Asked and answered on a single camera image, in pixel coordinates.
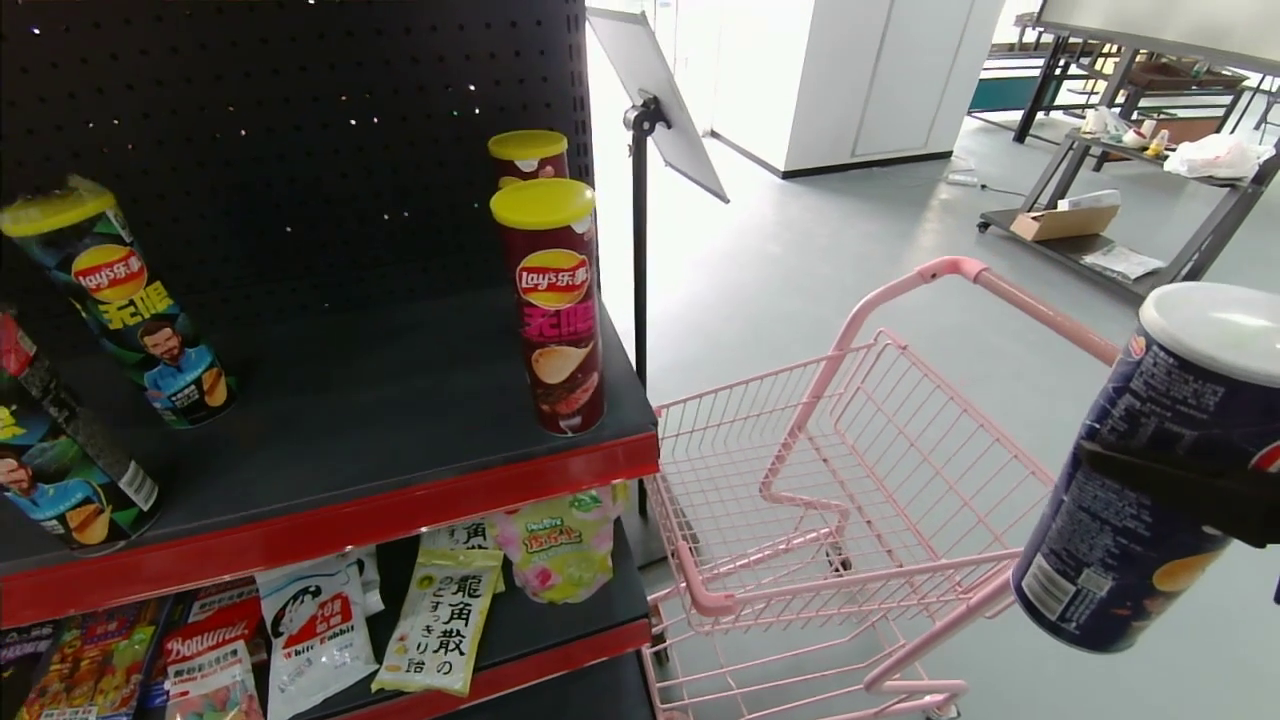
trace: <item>yellow snack bag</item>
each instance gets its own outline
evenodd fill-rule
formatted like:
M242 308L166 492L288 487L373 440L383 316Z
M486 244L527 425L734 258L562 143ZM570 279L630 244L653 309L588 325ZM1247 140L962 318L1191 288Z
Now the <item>yellow snack bag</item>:
M417 537L420 550L500 550L494 539L493 527L489 520L476 518L463 520L452 525L431 528ZM498 569L498 585L494 593L507 589L502 579L502 569Z
M502 557L497 550L419 548L408 596L372 689L467 697Z

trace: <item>cart wheel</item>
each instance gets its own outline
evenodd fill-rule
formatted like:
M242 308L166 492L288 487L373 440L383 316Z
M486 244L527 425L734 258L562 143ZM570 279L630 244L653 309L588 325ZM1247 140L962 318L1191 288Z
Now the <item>cart wheel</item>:
M828 544L824 550L827 551L827 562L831 565L832 574L845 575L854 571L854 561L845 555L845 548L838 544Z
M927 720L956 720L960 717L960 706L956 703L934 707L924 712Z

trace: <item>cart handle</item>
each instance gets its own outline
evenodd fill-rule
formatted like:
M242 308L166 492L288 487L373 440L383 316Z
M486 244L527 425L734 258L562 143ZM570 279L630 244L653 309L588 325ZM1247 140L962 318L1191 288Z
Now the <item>cart handle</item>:
M881 305L945 275L964 277L973 284L1021 310L1037 323L1064 337L1071 345L1097 357L1102 364L1111 365L1115 363L1116 346L1098 337L1093 331L1070 315L1046 305L1025 290L1006 281L988 268L986 263L956 255L925 263L916 268L914 273L904 275L864 297L854 307L854 311L849 314L849 319L845 320L845 327L840 331L840 336L836 338L836 343L831 351L845 352L852 347L858 333L861 332L863 325L867 323L867 318Z

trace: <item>potato chip image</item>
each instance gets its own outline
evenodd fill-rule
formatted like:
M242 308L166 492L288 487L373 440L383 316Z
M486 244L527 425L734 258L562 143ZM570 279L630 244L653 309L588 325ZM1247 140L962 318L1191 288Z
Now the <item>potato chip image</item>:
M99 505L82 505L67 511L67 524L72 537L83 544L99 544L111 529L111 514Z
M1151 582L1161 592L1183 592L1194 585L1220 555L1221 550L1165 562L1151 577Z
M205 374L205 377L201 378L201 383L204 384L205 389L205 402L210 407L220 407L224 402L227 402L225 374L218 373L216 378L210 378L209 374Z
M595 347L594 342L586 347L570 345L540 347L534 351L530 364L534 366L534 374L538 375L538 379L549 386L559 384L573 374L573 370L582 364L593 347Z

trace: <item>black pegboard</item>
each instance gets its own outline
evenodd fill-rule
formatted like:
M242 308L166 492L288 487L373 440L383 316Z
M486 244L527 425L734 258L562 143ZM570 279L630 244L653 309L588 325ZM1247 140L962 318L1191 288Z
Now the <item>black pegboard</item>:
M77 172L214 332L503 282L485 141L570 137L591 182L584 0L3 0L0 195ZM3 242L0 296L69 304Z

